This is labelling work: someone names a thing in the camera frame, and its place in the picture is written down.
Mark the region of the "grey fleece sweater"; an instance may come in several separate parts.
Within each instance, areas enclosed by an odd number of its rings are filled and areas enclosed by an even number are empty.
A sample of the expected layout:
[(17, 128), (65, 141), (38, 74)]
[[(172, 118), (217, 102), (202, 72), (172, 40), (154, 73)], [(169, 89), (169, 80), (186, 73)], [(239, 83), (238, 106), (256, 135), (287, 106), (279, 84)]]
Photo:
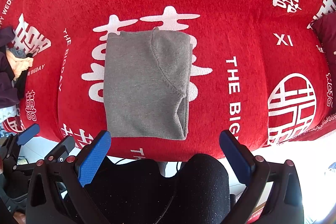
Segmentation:
[(183, 32), (110, 33), (103, 97), (112, 136), (185, 140), (191, 58), (190, 37)]

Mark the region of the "black trousered legs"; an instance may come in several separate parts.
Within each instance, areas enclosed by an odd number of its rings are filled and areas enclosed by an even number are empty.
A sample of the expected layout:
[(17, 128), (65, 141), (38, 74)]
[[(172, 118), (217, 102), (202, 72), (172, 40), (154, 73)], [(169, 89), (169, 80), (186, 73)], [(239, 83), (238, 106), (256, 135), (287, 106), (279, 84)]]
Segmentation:
[(117, 165), (105, 158), (84, 189), (110, 223), (221, 223), (230, 212), (228, 173), (206, 154), (172, 177), (151, 159)]

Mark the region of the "dark red pillow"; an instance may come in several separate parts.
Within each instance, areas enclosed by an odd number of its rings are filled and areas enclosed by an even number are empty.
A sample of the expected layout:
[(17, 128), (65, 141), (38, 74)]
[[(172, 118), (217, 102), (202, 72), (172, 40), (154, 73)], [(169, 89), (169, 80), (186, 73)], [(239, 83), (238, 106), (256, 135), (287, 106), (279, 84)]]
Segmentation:
[(315, 20), (312, 28), (322, 44), (327, 61), (335, 65), (336, 13), (332, 12)]

